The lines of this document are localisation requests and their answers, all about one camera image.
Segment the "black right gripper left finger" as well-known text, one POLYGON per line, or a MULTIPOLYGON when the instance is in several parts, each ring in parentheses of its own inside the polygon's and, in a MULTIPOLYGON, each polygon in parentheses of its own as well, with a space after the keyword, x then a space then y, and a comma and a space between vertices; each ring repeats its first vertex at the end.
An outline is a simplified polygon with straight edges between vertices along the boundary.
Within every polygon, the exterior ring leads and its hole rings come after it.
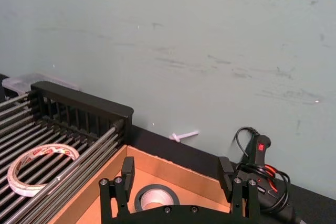
POLYGON ((113 180, 103 178, 99 181, 101 219, 112 219, 111 199, 117 201, 117 216, 130 214, 128 202, 135 177, 134 157, 126 157, 123 161, 121 175, 113 180))

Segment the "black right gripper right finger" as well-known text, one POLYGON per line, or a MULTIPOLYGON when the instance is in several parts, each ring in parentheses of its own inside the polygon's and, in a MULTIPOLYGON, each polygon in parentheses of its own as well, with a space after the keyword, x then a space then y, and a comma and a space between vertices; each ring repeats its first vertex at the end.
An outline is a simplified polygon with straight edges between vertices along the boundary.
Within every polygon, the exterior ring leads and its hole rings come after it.
POLYGON ((235 171, 227 157, 218 158, 218 181, 230 203, 233 218, 259 218, 260 204, 256 180, 235 171))

